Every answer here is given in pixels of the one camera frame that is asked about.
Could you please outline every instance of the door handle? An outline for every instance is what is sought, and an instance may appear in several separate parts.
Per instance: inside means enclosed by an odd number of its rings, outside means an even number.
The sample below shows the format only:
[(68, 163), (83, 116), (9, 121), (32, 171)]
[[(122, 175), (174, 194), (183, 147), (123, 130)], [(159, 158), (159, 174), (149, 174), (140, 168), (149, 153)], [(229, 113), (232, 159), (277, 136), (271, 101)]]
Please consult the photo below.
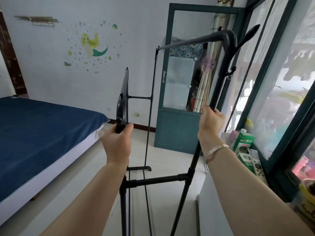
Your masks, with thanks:
[(166, 71), (164, 70), (164, 71), (163, 71), (163, 80), (162, 80), (162, 83), (165, 82), (165, 80), (164, 80), (164, 78), (165, 78), (165, 73), (166, 73)]

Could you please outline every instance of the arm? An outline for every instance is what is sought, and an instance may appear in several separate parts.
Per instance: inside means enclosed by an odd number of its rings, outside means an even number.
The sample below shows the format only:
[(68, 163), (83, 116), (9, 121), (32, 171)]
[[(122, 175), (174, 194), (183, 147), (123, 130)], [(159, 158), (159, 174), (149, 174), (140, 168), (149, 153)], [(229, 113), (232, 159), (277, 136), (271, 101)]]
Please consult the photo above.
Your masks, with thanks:
[(129, 164), (132, 130), (133, 124), (129, 123), (120, 134), (116, 134), (114, 125), (104, 134), (106, 165), (41, 236), (102, 235)]
[[(198, 138), (206, 156), (212, 148), (225, 144), (218, 137), (225, 116), (205, 105), (201, 110)], [(217, 150), (210, 158), (207, 165), (234, 235), (314, 235), (229, 148)]]

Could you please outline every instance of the pink bow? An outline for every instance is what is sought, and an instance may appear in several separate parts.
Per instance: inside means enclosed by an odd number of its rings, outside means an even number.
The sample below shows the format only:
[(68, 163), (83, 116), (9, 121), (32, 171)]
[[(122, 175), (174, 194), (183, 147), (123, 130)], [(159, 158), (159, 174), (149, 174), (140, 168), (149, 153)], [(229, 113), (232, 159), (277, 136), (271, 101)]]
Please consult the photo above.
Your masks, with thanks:
[(202, 59), (202, 62), (201, 62), (202, 71), (209, 72), (213, 70), (214, 67), (215, 67), (215, 60), (212, 57), (206, 56), (205, 58)]

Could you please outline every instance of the silver bracelet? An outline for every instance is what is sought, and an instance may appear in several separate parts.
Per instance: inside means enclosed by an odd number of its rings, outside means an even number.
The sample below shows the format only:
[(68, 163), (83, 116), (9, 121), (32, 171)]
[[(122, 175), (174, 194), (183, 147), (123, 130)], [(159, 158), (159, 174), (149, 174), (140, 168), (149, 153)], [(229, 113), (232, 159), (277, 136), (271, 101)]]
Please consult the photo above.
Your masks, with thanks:
[(223, 148), (223, 147), (228, 147), (228, 148), (230, 148), (230, 147), (229, 147), (228, 145), (226, 145), (226, 144), (218, 145), (218, 146), (212, 148), (212, 149), (208, 152), (208, 154), (207, 154), (207, 156), (206, 156), (206, 162), (207, 162), (208, 158), (211, 156), (211, 154), (213, 154), (215, 151), (217, 151), (217, 150), (219, 150), (219, 149), (221, 149), (221, 148)]

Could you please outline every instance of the black metal clothes rack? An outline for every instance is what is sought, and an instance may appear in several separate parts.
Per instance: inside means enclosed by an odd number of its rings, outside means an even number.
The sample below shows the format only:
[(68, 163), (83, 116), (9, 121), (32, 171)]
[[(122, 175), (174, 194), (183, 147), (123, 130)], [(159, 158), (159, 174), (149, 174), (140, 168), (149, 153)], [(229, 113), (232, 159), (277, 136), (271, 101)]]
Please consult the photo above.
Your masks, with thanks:
[[(150, 134), (150, 124), (151, 124), (151, 115), (152, 115), (152, 103), (153, 103), (153, 91), (154, 91), (154, 83), (155, 83), (155, 74), (156, 74), (156, 67), (157, 67), (157, 56), (159, 50), (165, 50), (170, 49), (178, 46), (185, 46), (185, 45), (192, 45), (192, 44), (200, 44), (205, 42), (216, 42), (221, 41), (222, 46), (224, 49), (224, 56), (222, 60), (221, 67), (219, 69), (218, 74), (218, 81), (215, 85), (215, 89), (210, 101), (210, 107), (212, 110), (215, 110), (218, 100), (221, 95), (221, 91), (224, 85), (224, 82), (226, 80), (227, 76), (230, 76), (234, 73), (236, 70), (235, 66), (232, 66), (229, 71), (230, 62), (233, 58), (233, 56), (236, 54), (236, 52), (242, 47), (244, 43), (249, 41), (258, 31), (260, 25), (254, 26), (252, 29), (250, 29), (247, 34), (245, 35), (242, 42), (237, 45), (237, 39), (236, 35), (231, 30), (220, 30), (217, 32), (214, 32), (210, 35), (184, 40), (177, 43), (173, 43), (170, 45), (166, 45), (163, 47), (156, 48), (155, 51), (155, 63), (154, 63), (154, 72), (153, 72), (153, 83), (152, 83), (152, 92), (150, 97), (135, 97), (128, 95), (128, 79), (129, 79), (129, 70), (126, 68), (125, 76), (121, 88), (121, 92), (118, 98), (117, 102), (117, 112), (116, 112), (116, 133), (121, 133), (126, 124), (128, 124), (128, 99), (130, 98), (140, 98), (140, 99), (149, 99), (151, 101), (150, 104), (150, 115), (149, 115), (149, 125), (148, 125), (148, 134), (147, 134), (147, 145), (146, 145), (146, 155), (145, 155), (145, 161), (144, 166), (142, 167), (127, 167), (127, 171), (129, 172), (129, 180), (127, 180), (127, 177), (125, 176), (120, 189), (120, 208), (121, 208), (121, 225), (122, 225), (122, 235), (127, 236), (127, 226), (126, 226), (126, 193), (127, 189), (129, 189), (129, 202), (128, 202), (128, 235), (130, 236), (130, 189), (135, 188), (137, 186), (144, 186), (145, 187), (145, 193), (146, 193), (146, 202), (147, 202), (147, 212), (148, 212), (148, 221), (149, 221), (149, 230), (150, 230), (150, 236), (152, 236), (152, 227), (151, 227), (151, 219), (150, 219), (150, 211), (149, 211), (149, 203), (148, 203), (148, 196), (147, 196), (147, 185), (151, 184), (157, 184), (157, 183), (164, 183), (164, 182), (172, 182), (172, 181), (185, 181), (185, 186), (183, 189), (183, 193), (181, 195), (179, 206), (176, 212), (175, 220), (173, 223), (173, 227), (171, 230), (171, 236), (174, 236), (177, 224), (179, 222), (179, 217), (181, 214), (181, 211), (183, 210), (183, 206), (185, 203), (185, 199), (188, 193), (189, 186), (192, 182), (192, 179), (195, 174), (196, 165), (198, 163), (199, 155), (201, 153), (201, 146), (198, 142), (195, 153), (193, 155), (191, 165), (188, 169), (187, 173), (178, 174), (174, 176), (166, 176), (166, 177), (157, 177), (157, 178), (151, 178), (146, 179), (144, 170), (151, 171), (151, 167), (147, 166), (147, 153), (148, 153), (148, 141), (149, 141), (149, 134)], [(143, 171), (143, 180), (130, 180), (130, 171), (132, 170), (142, 170)]]

